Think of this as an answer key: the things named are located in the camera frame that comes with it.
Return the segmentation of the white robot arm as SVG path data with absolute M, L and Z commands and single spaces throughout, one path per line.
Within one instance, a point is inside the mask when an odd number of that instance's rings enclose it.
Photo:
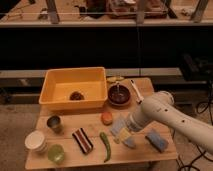
M 139 132 L 152 121 L 157 121 L 182 133 L 192 142 L 213 155 L 213 126 L 190 117 L 174 107 L 174 98 L 167 91 L 145 97 L 142 102 L 122 119 L 123 125 L 116 136 L 121 142 L 132 132 Z

